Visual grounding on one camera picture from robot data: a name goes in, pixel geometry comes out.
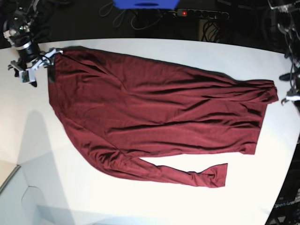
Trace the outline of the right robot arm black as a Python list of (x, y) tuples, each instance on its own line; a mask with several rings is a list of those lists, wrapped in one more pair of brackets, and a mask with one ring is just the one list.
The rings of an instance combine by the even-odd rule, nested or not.
[(45, 0), (17, 0), (16, 9), (3, 25), (3, 36), (18, 55), (11, 61), (7, 69), (14, 70), (15, 77), (21, 83), (29, 83), (37, 87), (35, 71), (39, 68), (54, 66), (54, 56), (62, 54), (59, 48), (50, 48), (45, 52), (40, 50), (38, 35), (41, 34), (39, 15)]

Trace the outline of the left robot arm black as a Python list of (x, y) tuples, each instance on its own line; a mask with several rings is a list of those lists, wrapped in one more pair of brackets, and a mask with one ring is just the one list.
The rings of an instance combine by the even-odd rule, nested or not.
[(280, 14), (277, 28), (284, 35), (287, 44), (285, 58), (292, 64), (290, 72), (279, 77), (281, 81), (290, 84), (290, 89), (281, 100), (281, 104), (298, 102), (300, 100), (300, 2), (269, 0), (268, 5), (270, 10)]

